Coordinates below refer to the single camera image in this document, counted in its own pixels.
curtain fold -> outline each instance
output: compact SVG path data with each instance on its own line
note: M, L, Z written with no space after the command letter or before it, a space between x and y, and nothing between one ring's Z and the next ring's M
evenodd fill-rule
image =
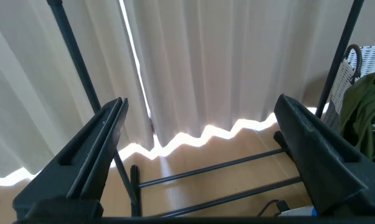
M100 103L128 97L119 148L153 133L118 1L64 1ZM93 116L46 1L0 0L0 177L40 171Z
M264 120L285 93L316 106L352 1L124 0L162 146ZM351 38L375 44L375 1Z

floor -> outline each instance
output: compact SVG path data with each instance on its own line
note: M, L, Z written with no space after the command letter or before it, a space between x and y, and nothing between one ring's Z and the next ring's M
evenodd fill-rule
M257 132L243 129L230 140L212 138L201 147L182 145L169 156L157 157L152 161L134 154L124 161L124 165L128 172L131 165L138 165L141 181L145 182L278 149L280 147L272 137L276 130L277 124ZM281 153L145 187L142 189L143 215L156 215L188 207L297 176L294 163L285 153ZM16 219L11 206L12 200L27 184L28 181L22 181L12 187L0 187L0 223L11 223ZM184 216L256 216L272 199L283 199L290 208L311 205L304 185L299 183ZM109 170L101 203L105 211L103 216L127 217L131 214L130 201L116 169ZM277 212L277 207L273 204L263 216L272 216Z

metal rack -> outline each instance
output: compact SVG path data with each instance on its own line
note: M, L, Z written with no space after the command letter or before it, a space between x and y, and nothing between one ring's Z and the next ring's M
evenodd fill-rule
M81 56L80 50L79 50L78 45L77 45L77 41L75 40L74 34L73 34L71 26L69 24L69 20L67 19L67 15L64 11L62 1L61 0L47 0L47 2L50 5L50 7L52 9L52 12L55 16L55 19L56 19L56 21L59 25L60 31L63 35L63 38L65 40L67 48L68 48L68 50L71 54L71 58L72 58L72 60L74 62L74 65L77 69L78 75L79 75L79 77L81 79L81 82L83 84L83 87L84 87L84 89L87 93L87 96L88 96L88 99L89 99L89 101L92 105L92 108L93 108L94 112L98 112L100 110L100 103L99 103L98 97L95 93L95 89L92 85L92 82L90 80L87 68L86 68L86 66L83 62L83 58ZM341 59L343 58L344 51L345 51L345 49L348 45L349 39L351 37L352 31L354 29L354 25L355 25L356 20L359 16L359 12L361 10L362 5L363 5L363 0L354 0L354 3L353 3L353 5L351 7L351 10L349 12L349 16L347 18L343 33L341 35L338 47L336 49L336 53L335 53L333 62L331 64L331 67L330 67L330 70L329 70L329 73L328 73L328 77L326 79L325 86L324 86L322 94L320 96L318 107L316 109L315 115L318 118L320 118L320 116L323 112L323 108L325 107L326 101L327 101L328 96L329 96L330 91L331 91L331 87L333 86L333 82L336 78L339 63L341 62ZM132 214L131 215L132 215L132 217L141 217L142 216L141 188L143 188L143 187L149 187L149 186L154 185L154 184L160 184L160 183L167 182L167 181L170 181L170 180L176 180L176 179L180 179L180 178L183 178L183 177L188 177L188 176L191 176L191 175L200 174L200 173L203 173L203 172L209 172L209 171L212 171L212 170L215 170L215 169L220 169L220 168L223 168L223 167L232 166L232 165L239 164L239 163L242 163L242 162L247 162L247 161L259 159L259 158L262 158L262 157L271 156L271 155L278 154L278 153L281 153L281 152L287 152L289 154L289 156L291 156L289 151L287 150L287 144L286 144L286 142L283 138L282 133L276 132L275 135L274 135L274 139L276 140L276 142L279 143L279 145L281 146L281 149L277 149L277 150L270 151L270 152L265 152L265 153L262 153L262 154L257 154L257 155L254 155L254 156L245 157L245 158L242 158L242 159L237 159L237 160L230 161L230 162L225 162L225 163L222 163L222 164L206 167L206 168L203 168L203 169L193 170L193 171L185 172L185 173L182 173L182 174L164 177L164 178L157 179L157 180L151 180L151 181L143 182L143 183L140 182L139 168L138 168L138 166L135 166L135 165L133 165L131 167L131 170L130 170L131 181L128 179L128 176L127 176L126 170L124 168L124 165L123 165L118 153L115 153L114 154L114 160L115 160L115 163L116 163L116 167L117 167L117 169L118 169L118 171L121 175L121 178L123 180L125 188L126 188L126 190L128 192L128 195L131 199L131 207L132 207L132 209L131 209ZM213 200L213 201L210 201L210 202L202 203L202 204L199 204L199 205L194 205L194 206L191 206L191 207L182 208L182 209L175 210L175 211L172 211L172 212L163 213L163 214L160 214L158 216L159 217L173 217L173 216L177 216L177 215L182 215L182 214L185 214L185 213L193 212L193 211L196 211L196 210L208 208L208 207L211 207L211 206L231 202L233 200L238 200L240 198L244 198L244 197L248 197L248 196L251 196L251 195L266 192L266 191L269 191L269 190L277 189L279 187L284 187L284 186L287 186L287 185L290 185L290 184L295 184L295 183L300 182L300 181L301 181L301 178L299 178L299 177L293 178L293 179L288 179L288 180L284 180L284 181L281 181L281 182L278 182L278 183L275 183L275 184L270 184L270 185L265 186L265 187L260 187L260 188L257 188L257 189L248 190L246 192L242 192L242 193L235 194L235 195L230 195L230 196L227 196L227 197L224 197L224 198L220 198L220 199Z

white curtain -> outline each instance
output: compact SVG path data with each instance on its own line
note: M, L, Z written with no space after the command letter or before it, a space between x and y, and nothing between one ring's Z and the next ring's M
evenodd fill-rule
M230 130L239 118L264 120L282 93L317 102L352 1L125 5L154 128L166 145L178 132L199 137L206 124ZM364 3L351 42L375 45L375 1Z
M162 146L205 125L264 120L285 93L316 106L352 1L125 0L153 126ZM100 103L128 97L119 149L153 132L116 0L64 8ZM375 45L375 0L352 43ZM0 177L35 173L92 117L43 0L0 0Z
M153 132L118 1L64 1L100 103L128 97L119 147ZM43 0L0 0L0 177L40 171L93 116Z

green cloth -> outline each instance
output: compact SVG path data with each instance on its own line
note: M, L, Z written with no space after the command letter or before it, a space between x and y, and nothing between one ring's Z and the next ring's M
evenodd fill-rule
M341 135L375 162L375 73L366 75L344 94Z

